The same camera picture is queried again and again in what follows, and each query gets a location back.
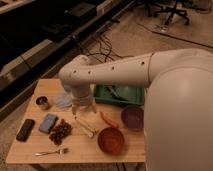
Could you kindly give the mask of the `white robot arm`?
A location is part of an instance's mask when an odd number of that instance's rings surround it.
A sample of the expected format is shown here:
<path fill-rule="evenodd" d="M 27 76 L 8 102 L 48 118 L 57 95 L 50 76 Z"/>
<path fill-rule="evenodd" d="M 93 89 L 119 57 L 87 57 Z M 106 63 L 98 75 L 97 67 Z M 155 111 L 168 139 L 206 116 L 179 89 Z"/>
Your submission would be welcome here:
<path fill-rule="evenodd" d="M 213 171 L 213 53 L 177 49 L 97 65 L 79 55 L 59 78 L 77 106 L 92 102 L 92 84 L 147 88 L 147 171 Z"/>

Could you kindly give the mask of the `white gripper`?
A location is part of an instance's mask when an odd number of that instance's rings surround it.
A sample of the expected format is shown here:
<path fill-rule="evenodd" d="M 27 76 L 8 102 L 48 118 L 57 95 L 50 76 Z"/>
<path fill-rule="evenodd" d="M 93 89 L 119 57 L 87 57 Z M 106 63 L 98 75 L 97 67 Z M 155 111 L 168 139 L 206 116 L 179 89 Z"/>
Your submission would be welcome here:
<path fill-rule="evenodd" d="M 89 87 L 74 87 L 70 93 L 72 101 L 72 114 L 77 117 L 77 109 L 81 106 L 90 106 L 93 103 L 93 96 Z M 94 113 L 97 113 L 95 105 L 91 105 Z"/>

